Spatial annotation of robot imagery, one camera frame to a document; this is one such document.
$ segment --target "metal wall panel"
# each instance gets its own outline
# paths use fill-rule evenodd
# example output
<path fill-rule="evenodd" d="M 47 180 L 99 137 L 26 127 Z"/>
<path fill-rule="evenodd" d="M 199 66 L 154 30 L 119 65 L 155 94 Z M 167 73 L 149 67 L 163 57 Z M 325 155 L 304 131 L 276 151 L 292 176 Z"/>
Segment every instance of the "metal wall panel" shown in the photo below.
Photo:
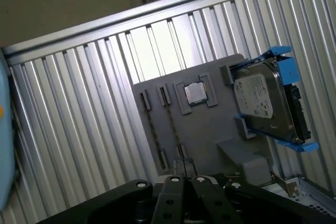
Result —
<path fill-rule="evenodd" d="M 133 83 L 235 53 L 257 57 L 274 45 L 293 47 L 320 149 L 297 154 L 268 140 L 271 165 L 336 193 L 335 25 L 336 0 L 196 0 L 13 55 L 21 177 L 5 223 L 34 223 L 157 176 Z"/>

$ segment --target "metal bracket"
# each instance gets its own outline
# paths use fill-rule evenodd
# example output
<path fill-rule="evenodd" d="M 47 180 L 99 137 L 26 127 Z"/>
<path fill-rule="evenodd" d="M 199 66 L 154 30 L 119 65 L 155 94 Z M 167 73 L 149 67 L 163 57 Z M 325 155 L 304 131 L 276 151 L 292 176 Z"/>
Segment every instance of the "metal bracket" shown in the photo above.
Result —
<path fill-rule="evenodd" d="M 300 196 L 298 185 L 296 182 L 286 182 L 281 177 L 277 176 L 275 173 L 271 172 L 275 182 L 286 191 L 290 198 L 295 198 Z"/>

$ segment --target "hard drive label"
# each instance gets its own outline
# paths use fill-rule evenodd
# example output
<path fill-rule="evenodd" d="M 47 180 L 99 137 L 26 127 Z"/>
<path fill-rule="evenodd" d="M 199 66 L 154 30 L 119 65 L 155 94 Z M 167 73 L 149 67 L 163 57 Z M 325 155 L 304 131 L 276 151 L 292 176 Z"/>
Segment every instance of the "hard drive label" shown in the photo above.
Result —
<path fill-rule="evenodd" d="M 273 107 L 262 74 L 236 79 L 234 90 L 242 114 L 272 118 Z"/>

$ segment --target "black mechanical arm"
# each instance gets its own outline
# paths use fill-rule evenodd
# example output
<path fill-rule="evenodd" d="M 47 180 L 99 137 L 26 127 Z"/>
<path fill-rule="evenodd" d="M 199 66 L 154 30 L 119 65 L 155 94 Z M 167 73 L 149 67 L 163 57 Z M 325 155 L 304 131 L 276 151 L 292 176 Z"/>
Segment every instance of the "black mechanical arm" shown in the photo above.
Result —
<path fill-rule="evenodd" d="M 336 223 L 318 211 L 242 180 L 162 176 L 154 186 L 133 180 L 40 224 Z"/>

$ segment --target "metal frame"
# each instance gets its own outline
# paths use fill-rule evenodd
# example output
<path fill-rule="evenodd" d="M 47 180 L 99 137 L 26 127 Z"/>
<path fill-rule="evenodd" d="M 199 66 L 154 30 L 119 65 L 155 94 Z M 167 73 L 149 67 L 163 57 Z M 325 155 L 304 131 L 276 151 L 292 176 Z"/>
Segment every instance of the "metal frame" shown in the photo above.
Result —
<path fill-rule="evenodd" d="M 3 48 L 9 66 L 229 0 L 161 0 Z"/>
<path fill-rule="evenodd" d="M 301 155 L 269 139 L 270 165 L 336 193 L 335 17 L 336 0 L 162 0 L 3 48 L 22 173 L 6 224 L 40 221 L 131 179 L 155 180 L 133 84 L 278 44 L 293 48 L 320 149 Z"/>

